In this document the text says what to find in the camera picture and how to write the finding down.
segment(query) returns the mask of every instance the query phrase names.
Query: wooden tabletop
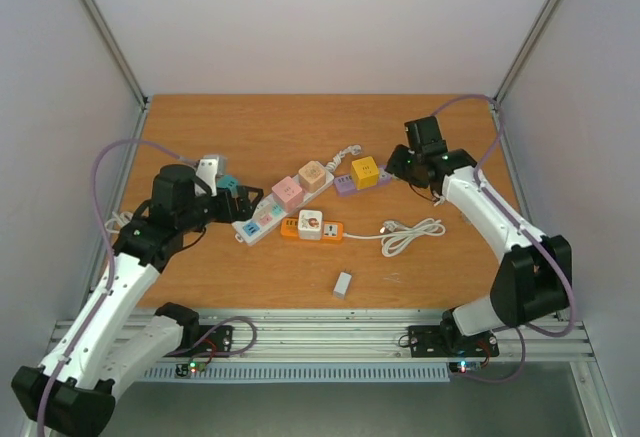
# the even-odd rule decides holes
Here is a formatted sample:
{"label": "wooden tabletop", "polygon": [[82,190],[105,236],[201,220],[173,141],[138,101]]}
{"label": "wooden tabletop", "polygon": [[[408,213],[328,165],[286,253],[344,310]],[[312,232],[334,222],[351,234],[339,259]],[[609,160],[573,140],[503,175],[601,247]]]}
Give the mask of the wooden tabletop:
{"label": "wooden tabletop", "polygon": [[[379,165],[406,144],[403,123],[429,115],[447,95],[158,95],[143,138],[198,159],[228,157],[227,172],[265,189],[295,175],[309,160],[328,162],[351,144]],[[482,102],[465,101],[439,116],[449,149],[464,148],[476,159],[495,136]],[[351,157],[335,172],[349,173]],[[149,198],[153,177],[172,163],[141,147],[123,210]],[[489,180],[516,207],[503,155],[484,168]],[[439,207],[403,182],[350,197],[330,187],[309,206],[352,234],[373,235],[385,220],[408,225],[441,219],[443,237],[420,237],[402,254],[385,258],[379,241],[344,239],[341,244],[283,240],[274,231],[255,246],[236,242],[230,225],[212,224],[195,247],[175,256],[141,300],[142,307],[172,301],[203,308],[448,308],[486,294],[498,262],[460,212]],[[353,275],[346,300],[332,295],[340,271]]]}

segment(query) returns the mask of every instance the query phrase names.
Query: power strip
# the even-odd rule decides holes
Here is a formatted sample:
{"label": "power strip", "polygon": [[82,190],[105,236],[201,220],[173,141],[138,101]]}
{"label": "power strip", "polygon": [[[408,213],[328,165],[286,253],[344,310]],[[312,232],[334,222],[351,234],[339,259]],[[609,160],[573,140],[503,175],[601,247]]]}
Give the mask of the power strip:
{"label": "power strip", "polygon": [[280,235],[285,239],[300,240],[302,242],[327,242],[339,244],[342,242],[342,234],[344,234],[344,226],[342,222],[323,222],[324,227],[322,238],[320,240],[305,240],[298,236],[298,219],[296,217],[287,217],[282,221],[280,226]]}
{"label": "power strip", "polygon": [[[300,184],[298,174],[292,177],[296,184]],[[325,183],[315,192],[305,192],[302,203],[289,213],[285,213],[273,199],[273,193],[266,196],[256,207],[251,220],[244,222],[234,222],[231,224],[236,231],[236,240],[245,242],[247,245],[253,245],[263,237],[268,235],[272,230],[276,229],[285,217],[299,211],[318,195],[324,192],[333,183],[333,174],[329,171],[325,172]]]}

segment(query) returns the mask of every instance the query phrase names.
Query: yellow power strip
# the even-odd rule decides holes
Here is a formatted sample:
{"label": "yellow power strip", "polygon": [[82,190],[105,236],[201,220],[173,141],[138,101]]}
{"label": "yellow power strip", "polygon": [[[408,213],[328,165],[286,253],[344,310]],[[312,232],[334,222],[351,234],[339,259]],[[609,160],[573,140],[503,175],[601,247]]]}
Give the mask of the yellow power strip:
{"label": "yellow power strip", "polygon": [[298,219],[286,217],[280,224],[280,234],[286,239],[301,240],[303,242],[327,242],[339,244],[342,242],[344,226],[341,222],[323,222],[324,232],[320,240],[307,240],[298,237]]}

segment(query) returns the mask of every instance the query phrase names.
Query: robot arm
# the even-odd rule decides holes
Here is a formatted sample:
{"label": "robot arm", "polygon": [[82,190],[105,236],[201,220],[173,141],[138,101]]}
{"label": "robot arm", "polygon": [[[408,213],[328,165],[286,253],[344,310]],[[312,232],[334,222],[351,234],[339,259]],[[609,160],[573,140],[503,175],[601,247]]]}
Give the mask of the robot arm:
{"label": "robot arm", "polygon": [[[23,366],[14,376],[11,386],[31,420],[36,420],[44,395],[47,427],[65,435],[98,435],[116,400],[142,372],[172,350],[193,345],[197,312],[166,304],[145,329],[109,355],[135,305],[171,257],[184,249],[187,233],[253,215],[262,190],[238,186],[234,198],[228,189],[217,189],[224,163],[221,156],[207,156],[197,170],[182,164],[160,170],[151,199],[136,210],[113,245],[114,280],[109,283],[105,270],[64,339],[38,368]],[[250,199],[249,193],[256,195]]]}
{"label": "robot arm", "polygon": [[464,150],[449,151],[435,117],[405,123],[409,147],[398,145],[387,172],[420,188],[431,188],[462,211],[500,261],[489,295],[445,312],[441,333],[455,351],[474,336],[516,327],[567,307],[556,272],[530,239],[539,243],[571,282],[571,248],[562,236],[548,237],[519,215],[491,186]]}

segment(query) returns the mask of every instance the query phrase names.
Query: white wall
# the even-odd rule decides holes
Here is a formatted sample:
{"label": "white wall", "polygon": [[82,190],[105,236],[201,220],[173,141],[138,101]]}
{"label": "white wall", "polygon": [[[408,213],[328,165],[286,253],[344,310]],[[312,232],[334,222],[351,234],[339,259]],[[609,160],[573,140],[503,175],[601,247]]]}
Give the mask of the white wall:
{"label": "white wall", "polygon": [[507,96],[532,213],[573,246],[579,310],[625,435],[638,435],[639,0],[565,0]]}
{"label": "white wall", "polygon": [[147,94],[491,94],[544,0],[97,2]]}
{"label": "white wall", "polygon": [[[17,435],[9,382],[86,290],[91,161],[138,112],[77,0],[0,0],[0,42],[0,434]],[[119,162],[105,164],[103,197]]]}

